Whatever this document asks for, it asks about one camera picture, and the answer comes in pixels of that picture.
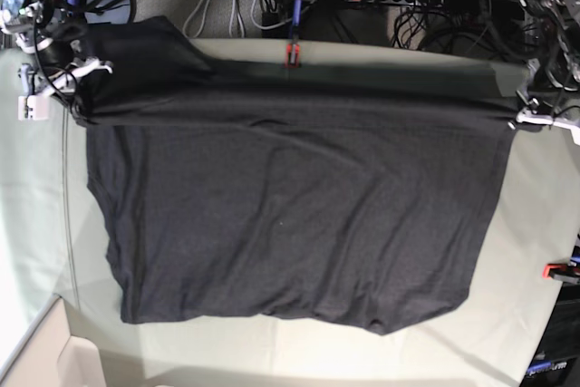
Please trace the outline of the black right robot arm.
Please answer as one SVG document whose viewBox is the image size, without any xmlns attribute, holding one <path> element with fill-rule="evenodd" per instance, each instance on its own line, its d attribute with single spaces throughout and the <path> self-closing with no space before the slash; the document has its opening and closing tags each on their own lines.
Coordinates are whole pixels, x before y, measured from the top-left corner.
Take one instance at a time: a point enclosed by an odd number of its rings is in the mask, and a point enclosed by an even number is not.
<svg viewBox="0 0 580 387">
<path fill-rule="evenodd" d="M 98 14 L 102 1 L 1 0 L 1 32 L 13 36 L 32 58 L 18 72 L 23 86 L 17 103 L 19 120 L 47 120 L 52 100 L 73 108 L 84 78 L 112 72 L 112 63 L 82 48 L 88 32 L 86 15 Z"/>
</svg>

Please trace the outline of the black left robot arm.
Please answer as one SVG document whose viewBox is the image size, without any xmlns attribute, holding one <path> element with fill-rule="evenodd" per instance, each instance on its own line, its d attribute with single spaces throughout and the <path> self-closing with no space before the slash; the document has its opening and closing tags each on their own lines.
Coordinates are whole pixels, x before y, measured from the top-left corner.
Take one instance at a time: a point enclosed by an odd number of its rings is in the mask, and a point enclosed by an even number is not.
<svg viewBox="0 0 580 387">
<path fill-rule="evenodd" d="M 513 126 L 558 128 L 579 143 L 579 0 L 517 0 L 531 20 L 526 32 L 536 41 L 526 48 L 498 30 L 491 0 L 478 0 L 482 18 L 495 42 L 510 57 L 527 65 L 517 88 L 523 106 Z"/>
</svg>

